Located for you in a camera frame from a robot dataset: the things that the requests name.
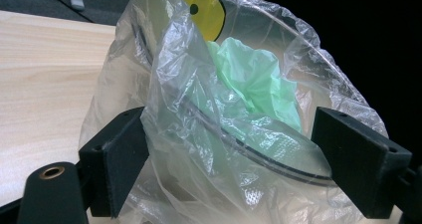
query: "plastic bag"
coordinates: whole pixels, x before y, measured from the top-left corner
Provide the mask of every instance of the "plastic bag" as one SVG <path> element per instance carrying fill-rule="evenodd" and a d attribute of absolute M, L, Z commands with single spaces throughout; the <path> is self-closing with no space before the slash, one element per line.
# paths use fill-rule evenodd
<path fill-rule="evenodd" d="M 249 112 L 217 78 L 192 4 L 130 0 L 80 138 L 82 146 L 120 112 L 145 106 L 150 157 L 116 221 L 358 222 L 362 215 L 329 178 L 309 137 L 316 107 L 348 113 L 387 135 L 381 118 L 305 21 L 262 0 L 218 1 L 225 19 L 215 42 L 234 38 L 278 58 L 280 76 L 297 85 L 302 133 Z"/>

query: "yellow smiley face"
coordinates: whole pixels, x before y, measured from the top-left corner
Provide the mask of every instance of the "yellow smiley face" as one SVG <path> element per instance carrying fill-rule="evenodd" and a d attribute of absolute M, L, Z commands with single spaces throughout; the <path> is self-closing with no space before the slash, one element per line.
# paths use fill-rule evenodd
<path fill-rule="evenodd" d="M 205 41 L 215 41 L 224 26 L 226 12 L 220 0 L 184 0 L 190 6 L 192 21 Z"/>

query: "dark floor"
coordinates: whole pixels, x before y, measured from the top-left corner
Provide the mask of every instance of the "dark floor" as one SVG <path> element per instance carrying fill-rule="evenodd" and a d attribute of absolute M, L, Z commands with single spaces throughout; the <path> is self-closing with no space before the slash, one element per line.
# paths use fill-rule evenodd
<path fill-rule="evenodd" d="M 69 0 L 62 0 L 69 6 Z M 128 0 L 0 0 L 0 10 L 115 25 Z M 422 0 L 267 0 L 311 24 L 336 63 L 383 118 L 390 138 L 422 164 Z"/>

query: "black background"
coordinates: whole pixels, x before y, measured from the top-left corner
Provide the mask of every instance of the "black background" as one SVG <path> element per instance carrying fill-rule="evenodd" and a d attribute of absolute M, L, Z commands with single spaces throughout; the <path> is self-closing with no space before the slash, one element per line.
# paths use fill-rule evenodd
<path fill-rule="evenodd" d="M 309 23 L 383 119 L 389 138 L 422 164 L 421 0 L 266 0 Z"/>

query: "wooden table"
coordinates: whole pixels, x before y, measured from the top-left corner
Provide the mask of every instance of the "wooden table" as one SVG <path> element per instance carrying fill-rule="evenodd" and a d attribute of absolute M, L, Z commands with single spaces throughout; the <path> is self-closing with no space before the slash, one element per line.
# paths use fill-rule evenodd
<path fill-rule="evenodd" d="M 0 206 L 28 175 L 78 161 L 79 135 L 114 27 L 0 11 Z M 389 220 L 397 223 L 395 208 Z M 92 218 L 90 223 L 108 223 Z"/>

